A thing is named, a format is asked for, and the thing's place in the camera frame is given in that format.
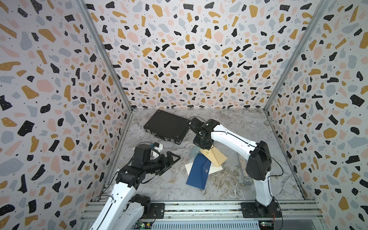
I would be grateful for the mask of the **yellow kraft envelope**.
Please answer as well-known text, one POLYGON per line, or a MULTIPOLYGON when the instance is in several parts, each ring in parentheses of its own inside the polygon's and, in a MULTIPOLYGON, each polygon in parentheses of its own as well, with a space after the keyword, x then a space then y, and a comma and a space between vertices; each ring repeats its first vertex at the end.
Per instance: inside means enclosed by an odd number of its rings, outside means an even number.
POLYGON ((217 148, 200 149, 200 152, 205 155, 216 167, 220 167, 228 158, 217 148))

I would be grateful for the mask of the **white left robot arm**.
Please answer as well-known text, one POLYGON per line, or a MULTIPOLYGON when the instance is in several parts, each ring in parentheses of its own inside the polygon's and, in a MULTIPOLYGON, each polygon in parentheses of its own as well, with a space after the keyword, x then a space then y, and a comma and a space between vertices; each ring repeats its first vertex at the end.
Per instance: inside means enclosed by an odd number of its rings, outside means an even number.
POLYGON ((141 218, 151 215, 151 199, 137 194, 147 174, 162 175, 181 157, 170 151, 161 154, 154 144, 141 143, 131 160, 118 171, 116 183, 91 230, 131 230, 141 218))

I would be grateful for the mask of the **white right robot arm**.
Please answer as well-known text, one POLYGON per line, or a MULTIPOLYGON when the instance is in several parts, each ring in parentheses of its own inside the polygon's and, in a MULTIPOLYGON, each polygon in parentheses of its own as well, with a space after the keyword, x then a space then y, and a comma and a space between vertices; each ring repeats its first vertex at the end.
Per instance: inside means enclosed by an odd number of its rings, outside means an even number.
POLYGON ((202 122, 198 118, 193 118, 189 126, 196 134, 193 143, 201 149, 214 150, 213 144, 217 141, 245 158, 246 173, 255 186, 255 210, 259 216, 277 218, 282 216, 279 203, 271 192, 272 157, 266 142, 255 142, 241 137, 213 119, 202 122))

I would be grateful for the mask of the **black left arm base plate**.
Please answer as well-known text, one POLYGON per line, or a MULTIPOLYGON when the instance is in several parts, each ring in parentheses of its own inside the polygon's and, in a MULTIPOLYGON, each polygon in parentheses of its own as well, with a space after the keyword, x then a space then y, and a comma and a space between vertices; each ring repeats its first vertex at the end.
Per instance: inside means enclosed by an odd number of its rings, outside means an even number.
POLYGON ((163 219, 165 213, 165 203, 151 203, 148 208, 144 208, 141 219, 163 219))

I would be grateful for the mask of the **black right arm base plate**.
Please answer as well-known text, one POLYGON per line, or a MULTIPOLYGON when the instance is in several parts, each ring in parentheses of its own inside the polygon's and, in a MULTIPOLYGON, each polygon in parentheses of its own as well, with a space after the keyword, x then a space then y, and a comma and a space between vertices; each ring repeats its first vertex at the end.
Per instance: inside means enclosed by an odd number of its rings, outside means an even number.
POLYGON ((282 216, 281 209, 274 200, 269 206, 264 206, 257 201, 242 202, 240 205, 243 218, 280 218, 282 216))

